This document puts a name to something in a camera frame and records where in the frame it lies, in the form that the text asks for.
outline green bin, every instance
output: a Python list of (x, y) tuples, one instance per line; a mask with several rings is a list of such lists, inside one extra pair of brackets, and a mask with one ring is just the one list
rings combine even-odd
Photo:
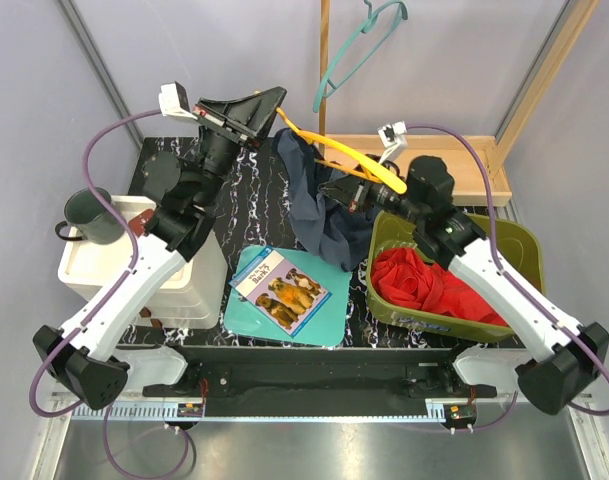
[[(469, 214), (469, 217), (482, 227), (486, 233), (490, 232), (488, 217), (474, 214)], [(496, 225), (499, 251), (531, 285), (544, 293), (542, 256), (540, 245), (535, 236), (523, 226), (508, 220), (498, 219)], [(380, 322), (398, 327), (426, 330), (428, 332), (466, 338), (482, 343), (499, 342), (513, 335), (514, 332), (509, 327), (488, 325), (461, 318), (397, 307), (378, 295), (371, 284), (371, 265), (384, 250), (396, 247), (415, 248), (416, 244), (413, 241), (414, 229), (415, 225), (412, 223), (386, 212), (381, 212), (375, 220), (366, 270), (366, 285), (368, 287), (366, 302), (375, 318)], [(424, 261), (428, 261), (421, 252), (418, 253)]]

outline turquoise mat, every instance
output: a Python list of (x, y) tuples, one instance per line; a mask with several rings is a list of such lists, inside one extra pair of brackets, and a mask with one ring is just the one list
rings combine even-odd
[[(252, 245), (242, 250), (237, 272), (242, 271), (263, 248), (259, 245)], [(252, 303), (240, 301), (240, 294), (235, 289), (231, 289), (224, 314), (224, 327), (237, 335), (263, 340), (278, 340), (320, 347), (335, 347), (342, 343), (351, 274), (343, 272), (308, 252), (285, 248), (275, 250), (331, 292), (331, 297), (313, 315), (306, 326), (297, 335), (291, 337)]]

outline mug handle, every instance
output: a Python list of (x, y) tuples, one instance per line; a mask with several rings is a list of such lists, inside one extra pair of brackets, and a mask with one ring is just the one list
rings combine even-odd
[(84, 240), (83, 236), (79, 236), (79, 237), (65, 237), (64, 235), (62, 235), (60, 233), (63, 228), (69, 227), (69, 226), (70, 225), (68, 224), (68, 222), (66, 220), (64, 220), (63, 222), (58, 223), (57, 225), (55, 225), (55, 235), (57, 235), (58, 238), (60, 238), (62, 240), (66, 240), (67, 242), (80, 242), (80, 241)]

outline puppy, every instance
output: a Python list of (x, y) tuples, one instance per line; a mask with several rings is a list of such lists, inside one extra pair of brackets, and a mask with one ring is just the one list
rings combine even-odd
[(307, 289), (286, 283), (281, 277), (271, 280), (268, 289), (275, 292), (277, 298), (296, 315), (303, 314), (313, 306), (313, 295)]
[(257, 300), (255, 300), (255, 305), (258, 307), (264, 307), (269, 315), (277, 320), (277, 323), (282, 325), (287, 330), (290, 330), (293, 323), (297, 323), (298, 321), (297, 315), (293, 313), (293, 310), (288, 308), (282, 302), (273, 300), (266, 293), (263, 293), (257, 297)]
[(295, 268), (291, 268), (289, 270), (289, 272), (286, 274), (286, 279), (293, 280), (293, 283), (295, 283), (295, 285), (307, 289), (315, 297), (320, 294), (320, 284), (314, 282), (313, 280), (311, 280), (310, 277), (307, 277), (302, 272), (298, 272)]

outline marble tabletop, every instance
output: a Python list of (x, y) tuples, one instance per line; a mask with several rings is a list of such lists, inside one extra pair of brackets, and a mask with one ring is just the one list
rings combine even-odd
[[(157, 151), (169, 151), (191, 159), (197, 139), (191, 137), (146, 138), (129, 189), (129, 195), (141, 195), (143, 162)], [(216, 201), (214, 232), (228, 263), (227, 286), (222, 299), (220, 322), (209, 330), (157, 329), (131, 326), (122, 337), (123, 344), (181, 344), (230, 346), (297, 346), (297, 344), (264, 341), (235, 335), (222, 323), (223, 309), (230, 294), (228, 285), (237, 267), (240, 252), (249, 245), (270, 245), (301, 249), (291, 230), (288, 212), (288, 175), (279, 158), (273, 157), (270, 142), (257, 153), (244, 152), (224, 184)], [(467, 211), (486, 214), (486, 208)], [(408, 330), (380, 323), (366, 305), (366, 260), (355, 271), (350, 283), (346, 307), (345, 335), (341, 347), (377, 348), (450, 348), (459, 343), (453, 337)], [(517, 346), (509, 339), (509, 346)]]

